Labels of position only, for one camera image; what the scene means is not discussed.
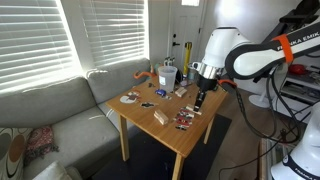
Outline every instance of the window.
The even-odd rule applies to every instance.
[[[181,5],[183,6],[199,6],[200,0],[182,0]]]
[[[0,93],[80,74],[59,3],[1,0]]]
[[[148,57],[147,0],[80,0],[96,67]]]

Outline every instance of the cup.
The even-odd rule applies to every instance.
[[[161,66],[158,68],[160,89],[167,93],[173,91],[178,69],[174,66]]]

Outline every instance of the decorative pillow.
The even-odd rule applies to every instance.
[[[0,179],[22,179],[23,156],[32,129],[0,128]]]
[[[28,140],[27,150],[24,159],[24,165],[27,166],[37,157],[44,158],[44,155],[59,151],[59,147],[53,142],[53,131],[51,126],[44,126],[31,132]]]

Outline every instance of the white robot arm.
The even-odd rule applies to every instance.
[[[217,84],[217,75],[225,68],[237,79],[252,79],[272,67],[290,63],[294,58],[320,49],[320,19],[297,31],[282,35],[265,44],[254,44],[236,28],[218,28],[213,31],[201,63],[191,67],[199,72],[199,86],[194,111],[198,111],[206,91]],[[320,103],[314,105],[312,118],[303,140],[278,165],[272,167],[276,180],[320,179]]]

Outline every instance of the small box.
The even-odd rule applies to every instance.
[[[157,118],[162,125],[169,122],[169,118],[159,109],[154,112],[154,117]]]

